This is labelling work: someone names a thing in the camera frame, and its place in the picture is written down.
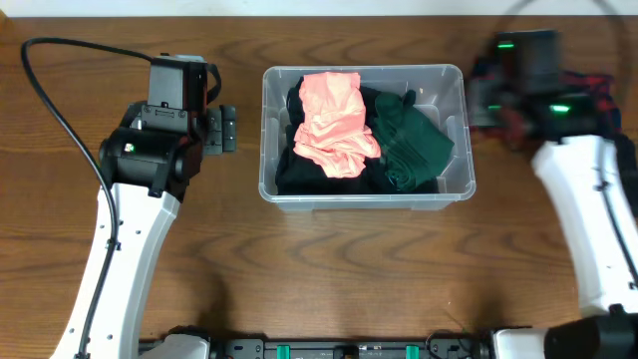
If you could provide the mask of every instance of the gray plastic bin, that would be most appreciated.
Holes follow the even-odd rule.
[[[299,78],[322,72],[357,72],[361,83],[380,91],[404,95],[417,92],[415,107],[454,141],[450,162],[438,177],[439,194],[277,195],[275,173],[286,147],[288,90]],[[326,66],[268,69],[263,75],[259,193],[283,210],[319,208],[411,208],[439,210],[470,198],[477,189],[470,145],[463,74],[454,65]]]

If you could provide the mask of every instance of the green clip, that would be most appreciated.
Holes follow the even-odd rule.
[[[277,345],[277,359],[290,359],[289,345]]]
[[[419,359],[419,347],[417,345],[408,345],[406,347],[406,359]]]

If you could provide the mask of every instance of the folded clothing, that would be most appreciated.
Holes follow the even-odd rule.
[[[375,101],[373,135],[383,152],[386,176],[402,192],[434,180],[448,164],[454,143],[414,108],[417,95],[383,93]]]
[[[286,144],[277,172],[275,184],[279,195],[320,195],[320,194],[393,194],[399,193],[397,188],[386,176],[386,166],[380,159],[364,159],[366,166],[356,178],[334,179],[328,178],[323,169],[312,160],[297,155],[292,149],[295,147],[294,137],[297,128],[304,123],[304,112],[299,89],[303,78],[288,91],[286,108],[290,118],[290,125],[286,127]],[[375,100],[380,91],[361,87],[360,92],[366,106],[366,124],[372,126],[377,117]],[[424,182],[416,188],[415,193],[438,193],[436,179]]]
[[[294,152],[321,166],[329,178],[355,178],[365,158],[381,150],[365,125],[366,108],[359,74],[304,76],[299,89],[305,121],[295,134]]]

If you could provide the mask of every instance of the wooden tabletop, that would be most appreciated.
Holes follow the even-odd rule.
[[[626,18],[633,48],[638,24]],[[529,160],[473,143],[477,193],[442,211],[284,213],[257,191],[261,80],[274,65],[440,64],[470,69],[495,17],[18,19],[0,33],[0,357],[48,357],[89,253],[98,183],[27,83],[29,37],[150,55],[198,54],[237,108],[238,149],[206,158],[159,256],[141,336],[199,324],[213,335],[424,337],[435,329],[549,326],[578,318],[569,252]],[[603,17],[526,17],[563,32],[566,67],[616,74]],[[97,154],[148,64],[67,46],[32,50],[55,104]],[[631,81],[636,94],[638,76]],[[623,109],[638,136],[638,105]]]

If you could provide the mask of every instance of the dark green garment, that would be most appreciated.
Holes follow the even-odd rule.
[[[402,192],[411,192],[439,176],[455,145],[414,108],[416,98],[410,90],[403,99],[383,93],[375,101],[378,118],[372,135],[381,147],[386,176]]]

